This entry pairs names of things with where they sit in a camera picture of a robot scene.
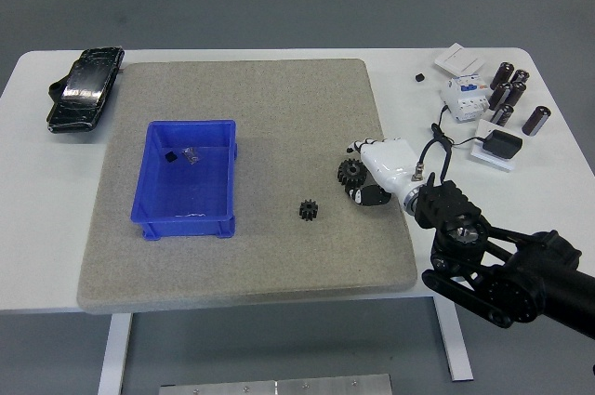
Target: table leg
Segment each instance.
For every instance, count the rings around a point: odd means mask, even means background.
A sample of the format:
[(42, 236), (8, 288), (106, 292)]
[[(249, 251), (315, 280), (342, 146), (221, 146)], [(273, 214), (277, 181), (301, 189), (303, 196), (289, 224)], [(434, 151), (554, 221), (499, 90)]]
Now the table leg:
[(112, 315), (98, 395), (120, 395), (131, 323), (132, 313)]
[(443, 334), (446, 359), (448, 360), (452, 380), (472, 380), (473, 373), (471, 372), (461, 326), (456, 316), (455, 303), (443, 296), (436, 295), (434, 296), (434, 307)]

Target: white table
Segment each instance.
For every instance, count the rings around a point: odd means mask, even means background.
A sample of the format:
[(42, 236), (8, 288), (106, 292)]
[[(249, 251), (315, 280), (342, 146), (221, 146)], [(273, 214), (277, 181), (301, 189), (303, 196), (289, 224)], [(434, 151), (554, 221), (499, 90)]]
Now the white table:
[[(436, 49), (137, 50), (127, 64), (154, 61), (240, 59), (363, 59), (387, 138), (406, 138), (415, 151), (430, 139), (430, 124), (442, 107), (438, 90), (449, 74), (433, 65)], [(533, 138), (523, 137), (517, 169), (503, 172), (469, 158), (462, 146), (453, 154), (448, 178), (478, 205), (495, 226), (521, 232), (556, 229), (583, 251), (579, 269), (595, 275), (595, 246), (589, 231), (595, 177), (530, 56), (517, 48), (475, 48), (486, 58), (479, 73), (489, 82), (502, 61), (531, 74), (528, 90), (507, 128), (519, 133), (537, 105), (552, 111)], [(78, 311), (76, 289), (99, 174), (110, 134), (111, 114), (89, 134), (53, 135), (46, 129), (52, 105), (49, 84), (63, 77), (80, 51), (23, 55), (0, 98), (0, 312)], [(416, 74), (426, 80), (418, 83)], [(357, 122), (358, 115), (353, 115)], [(457, 124), (446, 113), (445, 133), (471, 137), (475, 123)], [(439, 171), (443, 152), (432, 148), (426, 170)], [(419, 273), (430, 267), (432, 230), (408, 218)], [(419, 279), (410, 290), (367, 297), (435, 296)], [(454, 305), (435, 297), (453, 379), (472, 379)], [(114, 315), (100, 393), (119, 388), (131, 315)]]

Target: metal plate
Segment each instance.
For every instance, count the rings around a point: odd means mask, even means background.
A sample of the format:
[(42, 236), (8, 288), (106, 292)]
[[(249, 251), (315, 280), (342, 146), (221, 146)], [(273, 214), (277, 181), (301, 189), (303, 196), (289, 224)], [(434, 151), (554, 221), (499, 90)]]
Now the metal plate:
[(392, 395), (384, 375), (161, 387), (159, 395)]
[(276, 381), (202, 384), (198, 386), (167, 386), (159, 395), (275, 395)]

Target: gray felt mat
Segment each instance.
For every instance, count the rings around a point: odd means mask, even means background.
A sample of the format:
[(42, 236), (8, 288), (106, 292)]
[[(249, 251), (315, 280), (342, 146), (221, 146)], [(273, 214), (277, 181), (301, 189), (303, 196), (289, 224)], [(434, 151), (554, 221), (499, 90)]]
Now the gray felt mat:
[[(376, 294), (415, 283), (397, 204), (357, 206), (337, 182), (350, 142), (382, 138), (362, 61), (133, 64), (114, 98), (78, 286), (83, 310)], [(130, 211), (147, 124), (210, 119), (237, 123), (235, 236), (145, 241)], [(312, 222), (298, 216), (305, 199), (320, 206)]]

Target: metal connector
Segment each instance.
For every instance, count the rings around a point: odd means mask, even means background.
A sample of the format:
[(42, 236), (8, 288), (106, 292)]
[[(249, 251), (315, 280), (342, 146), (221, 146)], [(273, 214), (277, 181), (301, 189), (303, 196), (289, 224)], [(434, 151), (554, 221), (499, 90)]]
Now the metal connector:
[(416, 164), (416, 172), (411, 177), (411, 180), (412, 181), (421, 181), (423, 179), (424, 179), (424, 164), (423, 163), (417, 163)]

